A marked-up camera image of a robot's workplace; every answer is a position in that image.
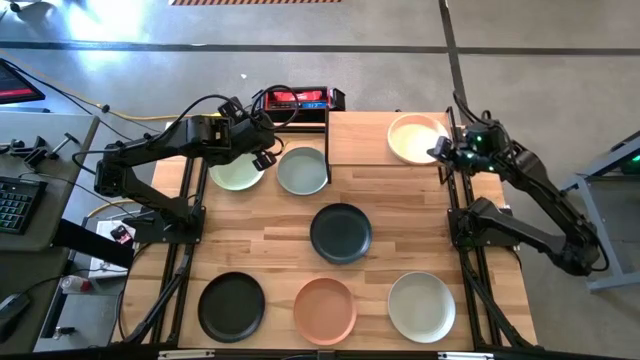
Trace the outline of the light grey plate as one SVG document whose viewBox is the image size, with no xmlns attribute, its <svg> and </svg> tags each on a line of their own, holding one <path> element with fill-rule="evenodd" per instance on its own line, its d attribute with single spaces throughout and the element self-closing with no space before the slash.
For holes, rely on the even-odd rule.
<svg viewBox="0 0 640 360">
<path fill-rule="evenodd" d="M 421 344 L 442 340 L 452 329 L 456 304 L 447 285 L 426 272 L 399 277 L 388 295 L 388 315 L 396 330 Z"/>
</svg>

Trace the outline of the black device green light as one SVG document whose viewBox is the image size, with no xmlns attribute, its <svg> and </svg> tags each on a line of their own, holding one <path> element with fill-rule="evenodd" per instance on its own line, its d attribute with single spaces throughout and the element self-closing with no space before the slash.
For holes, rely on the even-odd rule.
<svg viewBox="0 0 640 360">
<path fill-rule="evenodd" d="M 610 152 L 617 152 L 620 148 L 635 141 L 637 138 L 640 138 L 640 130 L 612 146 Z M 640 175 L 640 149 L 634 150 L 630 155 L 619 161 L 615 166 L 615 170 L 623 175 Z"/>
</svg>

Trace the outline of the dark teal plate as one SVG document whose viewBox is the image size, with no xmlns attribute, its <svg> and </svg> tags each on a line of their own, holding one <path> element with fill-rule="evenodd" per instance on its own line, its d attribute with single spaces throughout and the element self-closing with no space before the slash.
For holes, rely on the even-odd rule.
<svg viewBox="0 0 640 360">
<path fill-rule="evenodd" d="M 373 241 L 373 228 L 366 214 L 347 203 L 322 208 L 310 226 L 314 250 L 327 262 L 351 264 L 363 258 Z"/>
</svg>

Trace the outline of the black keyboard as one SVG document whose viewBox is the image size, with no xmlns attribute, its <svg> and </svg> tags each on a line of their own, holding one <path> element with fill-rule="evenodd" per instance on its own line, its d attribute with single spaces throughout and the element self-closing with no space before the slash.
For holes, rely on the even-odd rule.
<svg viewBox="0 0 640 360">
<path fill-rule="evenodd" d="M 43 181 L 0 176 L 0 233 L 23 235 L 46 187 Z"/>
</svg>

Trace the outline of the red black equipment box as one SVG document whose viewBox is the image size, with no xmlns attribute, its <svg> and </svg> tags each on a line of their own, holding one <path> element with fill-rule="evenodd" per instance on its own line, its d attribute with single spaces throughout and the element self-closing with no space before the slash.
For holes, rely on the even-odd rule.
<svg viewBox="0 0 640 360">
<path fill-rule="evenodd" d="M 324 123 L 330 111 L 345 111 L 345 94 L 338 88 L 308 86 L 285 88 L 274 86 L 256 93 L 251 105 L 251 114 L 266 113 L 273 123 L 284 123 L 295 110 L 292 120 L 297 123 Z"/>
</svg>

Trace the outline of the black monitor red stripe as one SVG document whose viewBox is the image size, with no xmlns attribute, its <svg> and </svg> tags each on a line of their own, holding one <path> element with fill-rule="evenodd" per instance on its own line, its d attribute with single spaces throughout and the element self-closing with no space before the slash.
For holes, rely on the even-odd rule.
<svg viewBox="0 0 640 360">
<path fill-rule="evenodd" d="M 0 105 L 45 100 L 46 96 L 0 58 Z"/>
</svg>

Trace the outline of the sage grey plate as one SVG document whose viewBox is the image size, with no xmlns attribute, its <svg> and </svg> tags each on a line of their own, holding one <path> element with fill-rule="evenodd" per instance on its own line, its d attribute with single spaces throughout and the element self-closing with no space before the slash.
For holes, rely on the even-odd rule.
<svg viewBox="0 0 640 360">
<path fill-rule="evenodd" d="M 278 163 L 277 179 L 291 194 L 308 196 L 321 191 L 328 183 L 324 154 L 311 147 L 288 151 Z"/>
</svg>

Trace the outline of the pale peach plate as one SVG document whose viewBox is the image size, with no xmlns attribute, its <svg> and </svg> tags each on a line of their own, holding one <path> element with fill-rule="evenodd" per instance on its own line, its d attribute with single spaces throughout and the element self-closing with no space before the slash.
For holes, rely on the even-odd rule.
<svg viewBox="0 0 640 360">
<path fill-rule="evenodd" d="M 387 129 L 387 143 L 401 161 L 412 165 L 429 165 L 436 159 L 428 154 L 440 137 L 449 132 L 435 115 L 408 113 L 397 117 Z"/>
</svg>

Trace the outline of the silver metal bracket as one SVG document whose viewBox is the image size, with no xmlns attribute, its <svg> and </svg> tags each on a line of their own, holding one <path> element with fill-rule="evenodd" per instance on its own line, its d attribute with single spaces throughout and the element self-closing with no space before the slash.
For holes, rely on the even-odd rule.
<svg viewBox="0 0 640 360">
<path fill-rule="evenodd" d="M 438 360 L 495 360 L 492 353 L 477 352 L 439 352 Z"/>
<path fill-rule="evenodd" d="M 176 349 L 160 351 L 157 360 L 202 360 L 214 357 L 213 349 Z"/>
</svg>

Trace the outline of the black desk clamp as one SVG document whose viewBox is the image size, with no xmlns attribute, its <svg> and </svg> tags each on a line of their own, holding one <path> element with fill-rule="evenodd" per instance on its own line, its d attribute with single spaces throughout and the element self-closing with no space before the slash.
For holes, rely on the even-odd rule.
<svg viewBox="0 0 640 360">
<path fill-rule="evenodd" d="M 24 165 L 32 170 L 48 157 L 47 142 L 40 136 L 37 136 L 35 143 L 31 147 L 26 147 L 21 140 L 12 140 L 8 154 L 12 157 L 18 157 L 23 160 Z"/>
</svg>

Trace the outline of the light green plate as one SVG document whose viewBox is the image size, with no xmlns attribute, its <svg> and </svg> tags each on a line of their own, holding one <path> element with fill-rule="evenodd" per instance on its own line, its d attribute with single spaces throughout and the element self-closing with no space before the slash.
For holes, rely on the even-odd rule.
<svg viewBox="0 0 640 360">
<path fill-rule="evenodd" d="M 209 175 L 216 185 L 229 191 L 242 191 L 257 184 L 264 175 L 258 171 L 253 161 L 254 154 L 243 154 L 227 165 L 215 165 Z"/>
</svg>

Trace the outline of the black plate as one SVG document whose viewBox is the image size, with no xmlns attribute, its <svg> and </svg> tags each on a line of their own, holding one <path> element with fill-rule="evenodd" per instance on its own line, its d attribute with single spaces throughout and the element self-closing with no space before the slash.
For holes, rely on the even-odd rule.
<svg viewBox="0 0 640 360">
<path fill-rule="evenodd" d="M 198 302 L 198 320 L 211 339 L 235 343 L 254 334 L 265 314 L 266 300 L 260 284 L 242 272 L 214 278 Z"/>
</svg>

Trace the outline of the terracotta plate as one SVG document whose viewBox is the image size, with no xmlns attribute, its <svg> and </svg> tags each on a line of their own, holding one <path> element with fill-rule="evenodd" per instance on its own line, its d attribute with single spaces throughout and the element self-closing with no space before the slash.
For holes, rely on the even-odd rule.
<svg viewBox="0 0 640 360">
<path fill-rule="evenodd" d="M 309 342 L 335 345 L 353 330 L 357 306 L 349 288 L 331 278 L 317 278 L 306 283 L 294 301 L 296 330 Z"/>
</svg>

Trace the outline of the grey desk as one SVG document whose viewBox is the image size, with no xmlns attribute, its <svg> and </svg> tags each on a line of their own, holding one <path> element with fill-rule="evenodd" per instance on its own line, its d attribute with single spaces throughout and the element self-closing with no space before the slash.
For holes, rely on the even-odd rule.
<svg viewBox="0 0 640 360">
<path fill-rule="evenodd" d="M 27 231 L 23 235 L 0 233 L 0 251 L 41 251 L 50 245 L 80 172 L 71 156 L 90 147 L 97 127 L 98 119 L 91 115 L 0 112 L 0 143 L 22 140 L 30 146 L 40 136 L 51 150 L 64 139 L 65 132 L 80 142 L 68 143 L 57 160 L 45 159 L 35 170 L 18 157 L 0 155 L 0 176 L 47 183 Z"/>
</svg>

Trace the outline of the black computer mouse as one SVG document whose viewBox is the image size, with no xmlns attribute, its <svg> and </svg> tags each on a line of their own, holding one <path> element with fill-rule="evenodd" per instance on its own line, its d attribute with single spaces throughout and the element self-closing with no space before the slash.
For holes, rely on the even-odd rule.
<svg viewBox="0 0 640 360">
<path fill-rule="evenodd" d="M 0 303 L 0 327 L 15 323 L 30 306 L 31 299 L 25 293 L 14 293 Z"/>
</svg>

